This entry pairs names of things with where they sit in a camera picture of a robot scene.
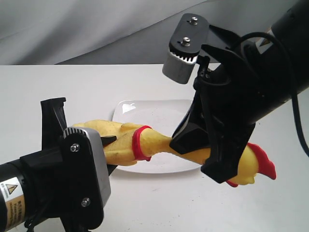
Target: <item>red rubber band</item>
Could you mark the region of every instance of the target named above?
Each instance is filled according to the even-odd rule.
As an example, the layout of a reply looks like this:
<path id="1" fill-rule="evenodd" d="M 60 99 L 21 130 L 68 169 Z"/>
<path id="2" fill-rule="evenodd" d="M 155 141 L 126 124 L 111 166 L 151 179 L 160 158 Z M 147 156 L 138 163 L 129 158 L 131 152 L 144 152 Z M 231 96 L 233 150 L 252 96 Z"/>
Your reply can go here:
<path id="1" fill-rule="evenodd" d="M 138 128 L 133 136 L 132 136 L 132 150 L 133 150 L 133 154 L 135 157 L 135 160 L 146 160 L 146 161 L 150 161 L 151 157 L 147 157 L 143 154 L 143 152 L 141 151 L 141 147 L 140 147 L 140 134 L 142 133 L 142 131 L 144 129 L 150 128 L 149 126 L 143 126 Z"/>

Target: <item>bolt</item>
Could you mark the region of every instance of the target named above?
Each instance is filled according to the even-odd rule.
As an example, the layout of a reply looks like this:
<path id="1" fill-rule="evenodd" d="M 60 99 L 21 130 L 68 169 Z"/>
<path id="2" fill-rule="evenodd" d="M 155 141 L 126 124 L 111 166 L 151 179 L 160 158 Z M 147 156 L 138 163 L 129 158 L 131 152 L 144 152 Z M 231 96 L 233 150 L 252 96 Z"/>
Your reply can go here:
<path id="1" fill-rule="evenodd" d="M 79 151 L 79 144 L 73 144 L 70 147 L 71 152 L 78 152 Z"/>
<path id="2" fill-rule="evenodd" d="M 82 207 L 87 207 L 90 205 L 90 199 L 85 197 L 81 202 Z"/>
<path id="3" fill-rule="evenodd" d="M 184 37 L 183 41 L 182 41 L 182 46 L 184 46 L 184 47 L 190 46 L 190 38 Z"/>
<path id="4" fill-rule="evenodd" d="M 197 18 L 196 17 L 192 17 L 190 23 L 192 25 L 197 25 Z"/>

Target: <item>black cylinder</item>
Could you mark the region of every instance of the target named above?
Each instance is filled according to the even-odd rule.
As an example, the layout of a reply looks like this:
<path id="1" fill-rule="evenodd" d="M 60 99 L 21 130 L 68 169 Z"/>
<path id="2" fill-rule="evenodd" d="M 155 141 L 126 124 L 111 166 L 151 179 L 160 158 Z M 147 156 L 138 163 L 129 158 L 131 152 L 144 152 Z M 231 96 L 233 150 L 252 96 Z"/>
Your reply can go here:
<path id="1" fill-rule="evenodd" d="M 19 166 L 19 160 L 0 165 L 0 232 L 23 223 L 33 213 L 33 187 Z"/>
<path id="2" fill-rule="evenodd" d="M 309 1 L 301 0 L 268 31 L 285 47 L 292 61 L 297 92 L 309 87 Z M 291 98 L 291 81 L 287 61 L 268 40 L 243 43 L 235 50 L 258 74 L 254 86 L 232 82 L 224 87 L 210 89 L 212 111 L 223 121 L 251 125 Z M 223 66 L 211 76 L 218 81 L 228 77 Z"/>

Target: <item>red comb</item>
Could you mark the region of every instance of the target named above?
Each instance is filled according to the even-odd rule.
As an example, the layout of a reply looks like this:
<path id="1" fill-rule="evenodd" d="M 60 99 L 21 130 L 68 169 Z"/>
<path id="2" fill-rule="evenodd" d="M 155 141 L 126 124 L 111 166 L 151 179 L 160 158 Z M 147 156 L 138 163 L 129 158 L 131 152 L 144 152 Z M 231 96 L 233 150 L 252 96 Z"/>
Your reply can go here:
<path id="1" fill-rule="evenodd" d="M 236 188 L 238 186 L 238 184 L 234 184 L 233 182 L 229 180 L 227 180 L 226 182 L 229 184 L 229 186 L 232 186 L 233 188 Z"/>
<path id="2" fill-rule="evenodd" d="M 275 180 L 277 177 L 275 165 L 269 160 L 266 152 L 256 144 L 248 143 L 247 145 L 254 152 L 257 162 L 259 163 L 258 172 Z"/>

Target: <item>sticker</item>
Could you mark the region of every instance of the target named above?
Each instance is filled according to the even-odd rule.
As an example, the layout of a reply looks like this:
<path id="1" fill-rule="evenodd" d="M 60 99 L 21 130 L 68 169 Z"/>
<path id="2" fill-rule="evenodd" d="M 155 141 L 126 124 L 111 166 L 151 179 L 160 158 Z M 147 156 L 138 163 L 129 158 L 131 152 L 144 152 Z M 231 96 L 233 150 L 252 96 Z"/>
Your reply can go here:
<path id="1" fill-rule="evenodd" d="M 272 32 L 271 29 L 269 29 L 269 31 L 267 33 L 274 36 L 274 33 Z M 256 45 L 256 48 L 259 51 L 259 53 L 263 54 L 273 45 L 273 43 L 271 41 L 269 41 L 268 39 L 261 38 L 255 43 L 255 45 Z"/>
<path id="2" fill-rule="evenodd" d="M 5 231 L 19 225 L 25 218 L 25 198 L 17 177 L 0 182 L 0 190 L 7 208 Z"/>

